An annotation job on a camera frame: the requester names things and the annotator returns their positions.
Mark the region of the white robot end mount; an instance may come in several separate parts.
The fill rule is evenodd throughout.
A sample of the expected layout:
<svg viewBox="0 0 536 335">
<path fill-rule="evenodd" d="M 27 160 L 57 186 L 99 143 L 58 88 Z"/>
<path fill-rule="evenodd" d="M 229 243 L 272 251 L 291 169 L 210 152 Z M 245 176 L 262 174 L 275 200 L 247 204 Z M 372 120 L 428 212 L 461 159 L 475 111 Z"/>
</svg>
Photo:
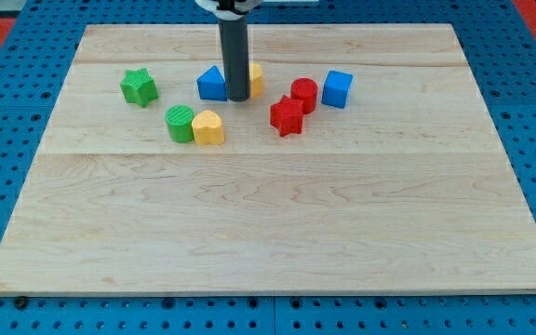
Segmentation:
<svg viewBox="0 0 536 335">
<path fill-rule="evenodd" d="M 259 6 L 262 0 L 194 0 L 201 8 L 220 20 L 239 20 Z"/>
</svg>

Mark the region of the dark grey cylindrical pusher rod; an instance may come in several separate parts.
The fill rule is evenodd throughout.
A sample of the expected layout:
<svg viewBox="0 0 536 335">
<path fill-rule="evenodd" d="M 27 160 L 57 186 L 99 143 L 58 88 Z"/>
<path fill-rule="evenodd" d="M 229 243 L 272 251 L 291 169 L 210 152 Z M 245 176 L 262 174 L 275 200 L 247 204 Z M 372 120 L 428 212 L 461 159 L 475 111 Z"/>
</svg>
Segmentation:
<svg viewBox="0 0 536 335">
<path fill-rule="evenodd" d="M 250 97 L 247 17 L 219 20 L 219 34 L 227 99 L 246 101 Z"/>
</svg>

